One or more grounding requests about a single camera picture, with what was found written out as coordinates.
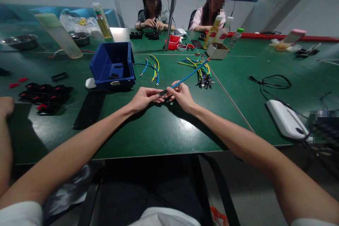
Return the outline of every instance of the metal bowl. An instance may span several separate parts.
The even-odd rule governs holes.
[[[73,33],[70,35],[78,47],[86,46],[91,42],[90,34],[87,32]]]
[[[17,50],[28,50],[39,46],[37,38],[36,35],[19,35],[4,39],[1,43]]]

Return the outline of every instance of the white sleeve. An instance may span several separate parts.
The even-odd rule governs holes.
[[[291,226],[336,226],[336,224],[320,221],[317,219],[300,218],[293,221]]]
[[[34,201],[13,204],[0,210],[0,226],[41,226],[42,208]]]

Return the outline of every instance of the small cardboard box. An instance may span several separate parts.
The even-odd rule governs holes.
[[[206,50],[211,59],[223,60],[230,50],[222,43],[211,42]]]

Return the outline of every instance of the yellow liquid bottle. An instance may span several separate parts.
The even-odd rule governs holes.
[[[111,33],[108,30],[108,27],[106,25],[105,20],[103,19],[101,12],[99,10],[95,10],[96,13],[96,21],[98,22],[98,25],[100,27],[100,30],[102,32],[102,35],[105,39],[112,38]]]
[[[218,15],[215,18],[215,21],[213,23],[213,27],[211,27],[211,29],[208,32],[208,35],[206,36],[206,40],[204,43],[204,49],[207,49],[207,46],[210,44],[210,42],[213,42],[214,38],[216,37],[217,33],[219,32],[219,25],[220,22],[222,20],[223,16],[222,15]]]

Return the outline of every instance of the woman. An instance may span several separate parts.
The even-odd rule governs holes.
[[[207,0],[204,7],[200,7],[195,12],[189,31],[204,32],[210,30],[217,15],[224,16],[219,25],[219,29],[221,29],[226,21],[226,14],[222,9],[224,2],[225,0]]]
[[[160,30],[168,30],[170,21],[170,13],[162,7],[161,0],[142,0],[144,2],[144,10],[139,14],[136,29],[156,28]]]

